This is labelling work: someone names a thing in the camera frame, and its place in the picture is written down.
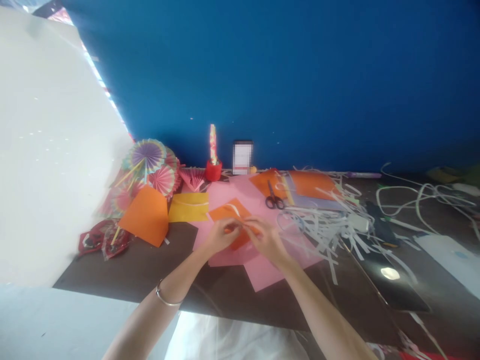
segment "phone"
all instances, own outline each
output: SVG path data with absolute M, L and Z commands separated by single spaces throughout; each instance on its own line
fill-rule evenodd
M 233 142 L 233 175 L 250 174 L 254 142 L 251 140 L 235 140 Z

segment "yellow paper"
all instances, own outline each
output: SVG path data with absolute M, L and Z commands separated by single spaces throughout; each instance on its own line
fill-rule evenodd
M 169 223 L 208 221 L 209 194 L 191 192 L 173 195 L 168 213 Z

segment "red cup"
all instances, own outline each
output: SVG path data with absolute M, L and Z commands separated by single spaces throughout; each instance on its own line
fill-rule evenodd
M 220 180 L 221 176 L 222 176 L 222 162 L 218 161 L 218 165 L 213 165 L 210 160 L 207 160 L 206 168 L 205 168 L 205 179 L 207 179 L 210 182 L 214 182 L 214 181 Z

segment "silver bracelet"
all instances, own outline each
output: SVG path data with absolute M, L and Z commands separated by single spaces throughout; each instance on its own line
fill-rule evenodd
M 158 282 L 158 285 L 156 286 L 156 295 L 158 296 L 158 298 L 161 300 L 162 303 L 164 303 L 165 305 L 168 305 L 168 306 L 179 306 L 183 303 L 183 300 L 180 301 L 180 302 L 177 302 L 177 303 L 170 303 L 170 302 L 167 302 L 165 301 L 165 299 L 160 295 L 160 283 L 163 281 L 163 279 L 161 279 L 159 282 Z

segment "forearm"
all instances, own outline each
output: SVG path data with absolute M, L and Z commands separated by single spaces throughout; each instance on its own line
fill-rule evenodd
M 296 262 L 286 261 L 280 269 L 327 360 L 376 360 L 360 335 Z
M 171 304 L 181 302 L 211 255 L 206 247 L 194 251 L 163 279 L 160 284 L 161 297 Z M 154 288 L 130 315 L 108 348 L 104 360 L 148 357 L 179 309 L 179 306 L 164 304 L 156 291 Z

